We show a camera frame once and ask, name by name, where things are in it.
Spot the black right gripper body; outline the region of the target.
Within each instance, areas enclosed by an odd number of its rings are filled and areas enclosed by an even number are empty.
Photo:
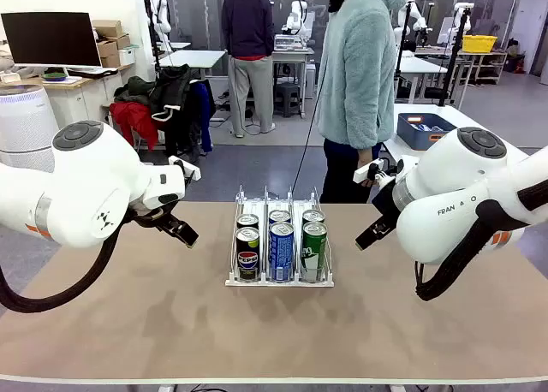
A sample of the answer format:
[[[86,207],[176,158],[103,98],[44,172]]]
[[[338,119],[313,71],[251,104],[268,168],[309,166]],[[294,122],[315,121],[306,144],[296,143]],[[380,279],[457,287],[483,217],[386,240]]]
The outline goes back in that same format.
[[[381,214],[380,218],[374,223],[375,229],[394,229],[400,214],[405,208],[396,181],[391,181],[380,188],[373,198],[372,204]]]

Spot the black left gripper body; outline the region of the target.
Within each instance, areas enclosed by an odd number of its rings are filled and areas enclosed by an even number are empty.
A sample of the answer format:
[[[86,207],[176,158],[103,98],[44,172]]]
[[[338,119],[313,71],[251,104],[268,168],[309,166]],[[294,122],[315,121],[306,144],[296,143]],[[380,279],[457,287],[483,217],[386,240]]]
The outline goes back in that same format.
[[[137,210],[129,208],[126,211],[126,223],[135,222],[142,228],[156,228],[168,234],[181,232],[181,221],[172,215],[177,203],[162,205],[145,215],[140,215]]]

